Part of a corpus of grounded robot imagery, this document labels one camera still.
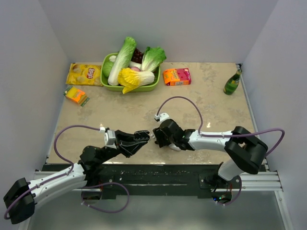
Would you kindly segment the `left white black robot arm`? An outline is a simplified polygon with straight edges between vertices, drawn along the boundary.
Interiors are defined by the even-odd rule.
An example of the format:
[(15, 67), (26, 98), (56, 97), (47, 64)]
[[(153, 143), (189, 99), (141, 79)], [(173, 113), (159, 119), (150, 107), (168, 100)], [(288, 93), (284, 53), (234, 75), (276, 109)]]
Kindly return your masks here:
[(77, 188), (94, 188), (99, 184), (98, 167), (122, 154), (129, 158), (150, 140), (149, 131), (133, 134), (120, 130), (101, 128), (104, 147), (87, 146), (77, 163), (45, 178), (27, 181), (21, 178), (14, 182), (3, 198), (6, 206), (4, 218), (18, 224), (30, 218), (36, 208), (57, 196)]

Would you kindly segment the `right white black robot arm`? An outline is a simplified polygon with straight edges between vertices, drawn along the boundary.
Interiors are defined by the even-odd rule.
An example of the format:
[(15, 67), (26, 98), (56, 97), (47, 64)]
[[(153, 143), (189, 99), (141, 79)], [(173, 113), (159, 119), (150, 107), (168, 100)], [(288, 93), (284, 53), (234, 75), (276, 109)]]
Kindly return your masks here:
[(183, 130), (174, 120), (167, 119), (153, 130), (159, 147), (169, 146), (174, 150), (216, 150), (226, 152), (230, 160), (219, 167), (213, 177), (214, 184), (225, 188), (241, 173), (257, 174), (268, 151), (268, 146), (248, 130), (236, 126), (224, 133)]

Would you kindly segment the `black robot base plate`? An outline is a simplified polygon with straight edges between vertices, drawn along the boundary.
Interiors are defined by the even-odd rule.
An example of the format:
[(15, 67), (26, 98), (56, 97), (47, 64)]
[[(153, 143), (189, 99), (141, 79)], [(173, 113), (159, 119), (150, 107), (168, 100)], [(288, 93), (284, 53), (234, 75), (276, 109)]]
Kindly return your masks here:
[(86, 186), (103, 188), (103, 199), (116, 196), (196, 196), (211, 198), (227, 189), (217, 177), (218, 165), (103, 164), (85, 175)]

